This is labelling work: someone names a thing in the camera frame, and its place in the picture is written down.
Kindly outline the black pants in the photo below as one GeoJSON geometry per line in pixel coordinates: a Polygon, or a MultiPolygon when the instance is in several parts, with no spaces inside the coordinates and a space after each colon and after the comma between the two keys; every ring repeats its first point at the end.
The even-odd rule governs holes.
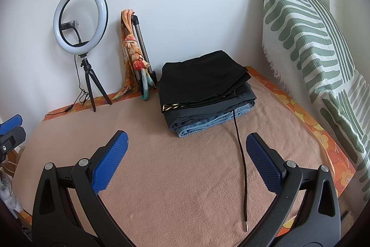
{"type": "Polygon", "coordinates": [[[246,67],[222,50],[182,62],[165,63],[159,81],[161,112],[211,105],[244,92],[246,67]]]}

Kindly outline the grey folded tripod stand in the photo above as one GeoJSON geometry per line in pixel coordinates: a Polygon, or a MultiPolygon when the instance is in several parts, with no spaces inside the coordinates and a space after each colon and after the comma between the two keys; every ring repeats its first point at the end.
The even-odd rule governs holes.
{"type": "MultiPolygon", "coordinates": [[[[147,63],[149,63],[149,57],[148,57],[147,50],[146,50],[144,40],[143,40],[143,37],[142,37],[142,33],[141,33],[141,30],[140,30],[139,19],[135,14],[133,14],[132,18],[131,18],[131,21],[132,21],[132,26],[135,29],[136,36],[137,36],[137,39],[138,39],[139,46],[140,46],[140,49],[142,51],[143,57],[144,57],[145,61],[147,61],[147,63]]],[[[151,66],[148,67],[148,72],[149,72],[149,76],[153,80],[154,88],[157,88],[156,72],[152,69],[151,66]]]]}

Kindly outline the folded dark grey pants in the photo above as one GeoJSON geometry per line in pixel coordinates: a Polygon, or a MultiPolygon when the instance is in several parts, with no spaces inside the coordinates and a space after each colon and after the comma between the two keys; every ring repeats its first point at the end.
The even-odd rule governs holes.
{"type": "Polygon", "coordinates": [[[182,108],[170,112],[164,112],[164,118],[170,130],[185,125],[190,125],[200,120],[216,117],[218,115],[231,112],[241,106],[247,105],[256,100],[256,95],[248,83],[245,83],[247,91],[239,96],[223,100],[212,105],[199,106],[196,108],[182,108]]]}

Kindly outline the folded blue jeans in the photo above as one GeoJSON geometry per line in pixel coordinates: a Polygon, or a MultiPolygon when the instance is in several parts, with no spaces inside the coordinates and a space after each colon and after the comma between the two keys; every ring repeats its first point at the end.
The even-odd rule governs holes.
{"type": "Polygon", "coordinates": [[[189,122],[175,122],[174,125],[169,127],[169,130],[175,132],[178,137],[186,137],[197,132],[204,131],[208,128],[214,127],[221,123],[225,123],[234,117],[240,117],[248,113],[255,105],[255,101],[251,100],[243,106],[239,106],[235,109],[226,111],[225,113],[219,113],[212,117],[195,119],[191,118],[189,122]]]}

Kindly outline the orange patterned scarf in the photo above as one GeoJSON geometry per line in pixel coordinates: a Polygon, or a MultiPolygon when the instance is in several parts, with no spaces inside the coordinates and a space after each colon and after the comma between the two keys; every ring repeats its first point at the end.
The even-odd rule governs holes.
{"type": "Polygon", "coordinates": [[[149,98],[149,87],[155,87],[150,76],[150,63],[145,59],[144,52],[139,46],[138,39],[134,34],[134,26],[138,25],[138,18],[132,9],[125,9],[121,12],[121,41],[122,54],[125,67],[125,82],[121,90],[115,94],[113,100],[119,100],[129,93],[140,92],[140,98],[149,98]]]}

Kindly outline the green striped white pillow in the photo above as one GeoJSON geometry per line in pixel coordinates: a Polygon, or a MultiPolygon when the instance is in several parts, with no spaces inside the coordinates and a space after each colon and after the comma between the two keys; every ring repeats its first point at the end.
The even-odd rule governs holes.
{"type": "Polygon", "coordinates": [[[263,49],[276,77],[356,169],[369,200],[369,84],[321,0],[263,0],[263,49]]]}

